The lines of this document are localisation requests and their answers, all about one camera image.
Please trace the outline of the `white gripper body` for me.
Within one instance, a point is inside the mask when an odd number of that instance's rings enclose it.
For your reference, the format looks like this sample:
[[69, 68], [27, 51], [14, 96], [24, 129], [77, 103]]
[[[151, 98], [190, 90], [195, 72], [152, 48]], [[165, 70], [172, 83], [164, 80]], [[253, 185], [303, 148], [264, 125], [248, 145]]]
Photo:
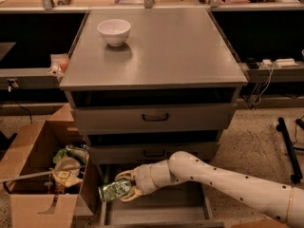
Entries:
[[151, 164], [143, 164], [135, 170], [136, 187], [143, 195], [151, 194], [158, 189], [152, 178], [151, 167]]

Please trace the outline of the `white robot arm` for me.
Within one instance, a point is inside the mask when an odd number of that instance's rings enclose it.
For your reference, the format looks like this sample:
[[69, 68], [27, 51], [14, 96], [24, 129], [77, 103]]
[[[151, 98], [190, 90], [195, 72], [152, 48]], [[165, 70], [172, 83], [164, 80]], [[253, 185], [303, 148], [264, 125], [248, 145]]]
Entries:
[[188, 152], [178, 151], [167, 160], [123, 171], [115, 179], [135, 183], [123, 201], [151, 194], [165, 186], [195, 181], [209, 185], [290, 228], [304, 228], [303, 189], [217, 168]]

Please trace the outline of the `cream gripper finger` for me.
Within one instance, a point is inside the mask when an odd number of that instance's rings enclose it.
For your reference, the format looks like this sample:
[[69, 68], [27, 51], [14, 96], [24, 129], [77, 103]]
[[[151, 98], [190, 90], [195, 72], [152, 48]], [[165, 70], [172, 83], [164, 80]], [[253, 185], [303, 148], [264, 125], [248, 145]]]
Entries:
[[140, 189], [138, 189], [137, 187], [132, 187], [127, 195], [122, 196], [120, 198], [120, 201], [129, 202], [129, 201], [132, 201], [134, 199], [141, 197], [142, 195], [143, 195], [143, 192]]
[[119, 181], [121, 179], [133, 181], [135, 179], [135, 171], [134, 170], [126, 170], [126, 171], [123, 171], [123, 172], [119, 173], [115, 177], [115, 181]]

